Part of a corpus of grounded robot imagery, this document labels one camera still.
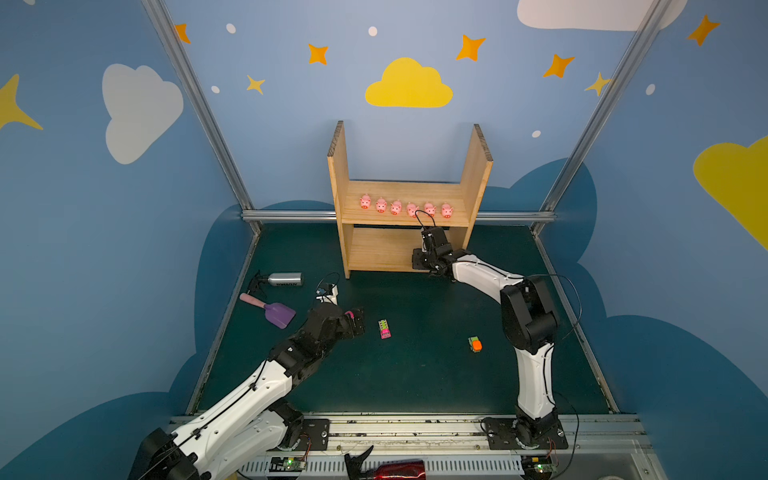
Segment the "green circuit board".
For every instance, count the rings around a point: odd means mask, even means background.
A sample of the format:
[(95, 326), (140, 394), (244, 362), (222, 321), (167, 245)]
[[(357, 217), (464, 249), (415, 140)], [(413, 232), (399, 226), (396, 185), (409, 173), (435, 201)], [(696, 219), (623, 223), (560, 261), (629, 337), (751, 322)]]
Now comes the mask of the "green circuit board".
[(307, 461), (302, 457), (272, 457), (269, 462), (270, 474), (300, 474), (306, 470)]
[(550, 457), (522, 456), (520, 464), (523, 480), (550, 480), (556, 471)]

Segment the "left green circuit board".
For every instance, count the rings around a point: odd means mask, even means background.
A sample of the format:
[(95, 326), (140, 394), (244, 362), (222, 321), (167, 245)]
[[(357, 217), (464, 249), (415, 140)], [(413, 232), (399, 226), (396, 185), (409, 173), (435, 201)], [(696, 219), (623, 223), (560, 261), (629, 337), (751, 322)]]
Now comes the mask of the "left green circuit board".
[(272, 457), (269, 462), (270, 474), (300, 474), (306, 470), (307, 461), (302, 457)]

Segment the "purple pink toy shovel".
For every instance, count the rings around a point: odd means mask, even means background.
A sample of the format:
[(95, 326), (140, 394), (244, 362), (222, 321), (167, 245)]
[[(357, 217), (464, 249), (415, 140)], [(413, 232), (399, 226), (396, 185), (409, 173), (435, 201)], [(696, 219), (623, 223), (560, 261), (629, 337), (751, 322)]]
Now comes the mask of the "purple pink toy shovel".
[(248, 293), (241, 293), (239, 300), (262, 309), (265, 319), (279, 329), (285, 329), (296, 316), (295, 310), (282, 303), (266, 303)]

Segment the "green orange toy truck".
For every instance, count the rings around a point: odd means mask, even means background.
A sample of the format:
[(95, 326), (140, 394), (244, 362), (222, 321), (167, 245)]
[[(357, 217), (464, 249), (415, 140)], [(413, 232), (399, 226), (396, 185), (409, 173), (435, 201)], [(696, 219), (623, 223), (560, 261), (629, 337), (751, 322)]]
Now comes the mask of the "green orange toy truck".
[(483, 349), (483, 344), (477, 336), (468, 338), (469, 348), (473, 353), (479, 353)]

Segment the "pink striped toy truck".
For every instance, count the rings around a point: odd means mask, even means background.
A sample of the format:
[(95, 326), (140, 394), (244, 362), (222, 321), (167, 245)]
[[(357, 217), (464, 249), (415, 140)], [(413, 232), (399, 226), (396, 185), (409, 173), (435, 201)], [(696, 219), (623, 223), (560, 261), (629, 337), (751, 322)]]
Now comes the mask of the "pink striped toy truck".
[(379, 320), (377, 325), (379, 329), (380, 338), (382, 340), (389, 339), (392, 337), (391, 329), (386, 319)]

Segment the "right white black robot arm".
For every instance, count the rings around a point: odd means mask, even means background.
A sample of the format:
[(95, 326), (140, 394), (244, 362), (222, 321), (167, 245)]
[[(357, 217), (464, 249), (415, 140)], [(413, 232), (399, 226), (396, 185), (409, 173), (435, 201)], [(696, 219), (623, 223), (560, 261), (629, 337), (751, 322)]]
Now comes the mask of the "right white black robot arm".
[(438, 226), (423, 227), (421, 237), (414, 269), (469, 285), (499, 303), (502, 331), (517, 358), (519, 431), (533, 438), (555, 428), (552, 356), (560, 320), (544, 277), (513, 274), (455, 249)]

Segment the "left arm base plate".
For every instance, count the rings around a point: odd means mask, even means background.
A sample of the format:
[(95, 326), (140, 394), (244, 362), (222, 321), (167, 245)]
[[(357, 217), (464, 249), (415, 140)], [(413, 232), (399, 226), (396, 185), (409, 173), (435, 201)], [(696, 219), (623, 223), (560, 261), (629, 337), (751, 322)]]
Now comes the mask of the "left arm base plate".
[(287, 428), (280, 448), (287, 451), (326, 451), (329, 436), (329, 419), (304, 418), (300, 424), (293, 423)]

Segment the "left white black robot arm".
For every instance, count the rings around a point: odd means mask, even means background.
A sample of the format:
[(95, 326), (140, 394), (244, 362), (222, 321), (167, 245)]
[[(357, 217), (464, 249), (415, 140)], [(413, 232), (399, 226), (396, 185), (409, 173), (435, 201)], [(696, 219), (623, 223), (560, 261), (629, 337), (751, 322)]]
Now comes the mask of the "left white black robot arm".
[(365, 333), (359, 308), (325, 301), (275, 345), (245, 381), (170, 433), (158, 428), (138, 448), (130, 479), (224, 479), (259, 451), (298, 440), (303, 415), (284, 399), (310, 378), (336, 343)]

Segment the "red black clamp tool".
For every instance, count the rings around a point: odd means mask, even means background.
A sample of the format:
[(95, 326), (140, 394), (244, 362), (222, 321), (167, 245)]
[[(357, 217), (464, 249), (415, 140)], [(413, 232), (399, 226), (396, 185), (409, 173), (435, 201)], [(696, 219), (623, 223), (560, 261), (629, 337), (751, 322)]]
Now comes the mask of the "red black clamp tool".
[(423, 460), (407, 460), (383, 463), (372, 469), (364, 469), (363, 464), (371, 455), (371, 445), (359, 455), (344, 455), (344, 463), (350, 480), (424, 480), (426, 466)]

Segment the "wooden two-tier shelf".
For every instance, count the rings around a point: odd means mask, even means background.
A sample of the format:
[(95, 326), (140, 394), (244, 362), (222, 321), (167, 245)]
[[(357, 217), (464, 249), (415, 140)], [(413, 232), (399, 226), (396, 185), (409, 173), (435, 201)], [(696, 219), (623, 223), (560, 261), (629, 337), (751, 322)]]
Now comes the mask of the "wooden two-tier shelf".
[[(436, 207), (434, 220), (447, 230), (448, 241), (455, 248), (465, 248), (478, 217), (486, 186), (494, 165), (481, 127), (472, 127), (461, 180), (458, 183), (419, 183), (352, 180), (349, 174), (344, 122), (338, 121), (329, 145), (328, 169), (344, 275), (353, 271), (410, 272), (411, 256), (422, 245), (420, 222), (407, 214), (407, 204)], [(371, 207), (360, 207), (360, 198), (368, 194)], [(385, 213), (378, 213), (376, 201), (388, 203)], [(390, 204), (402, 202), (399, 215), (390, 213)], [(441, 215), (441, 206), (450, 204), (450, 219)]]

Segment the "right green circuit board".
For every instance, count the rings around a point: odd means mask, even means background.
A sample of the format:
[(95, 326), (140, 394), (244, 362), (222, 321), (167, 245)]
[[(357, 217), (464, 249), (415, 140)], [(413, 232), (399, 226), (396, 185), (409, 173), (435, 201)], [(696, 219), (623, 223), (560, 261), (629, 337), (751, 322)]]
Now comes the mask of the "right green circuit board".
[(556, 471), (550, 457), (522, 456), (520, 464), (523, 480), (550, 480)]

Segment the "silver spray bottle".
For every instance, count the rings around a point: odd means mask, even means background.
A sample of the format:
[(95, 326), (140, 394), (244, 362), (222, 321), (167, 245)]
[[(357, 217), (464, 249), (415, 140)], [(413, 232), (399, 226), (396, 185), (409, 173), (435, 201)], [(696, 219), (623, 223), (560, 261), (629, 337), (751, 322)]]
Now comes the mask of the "silver spray bottle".
[(269, 286), (295, 286), (300, 287), (304, 284), (304, 277), (301, 272), (276, 272), (271, 274), (262, 274), (257, 271), (248, 283), (246, 292), (255, 294), (262, 292), (264, 285)]

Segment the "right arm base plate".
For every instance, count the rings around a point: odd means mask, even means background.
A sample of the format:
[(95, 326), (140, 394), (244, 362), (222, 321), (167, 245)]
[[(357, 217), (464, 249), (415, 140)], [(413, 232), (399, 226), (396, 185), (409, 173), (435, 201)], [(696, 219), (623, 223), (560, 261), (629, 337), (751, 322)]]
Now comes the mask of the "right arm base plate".
[(485, 417), (480, 426), (491, 450), (560, 450), (569, 447), (561, 422), (552, 415), (535, 420)]

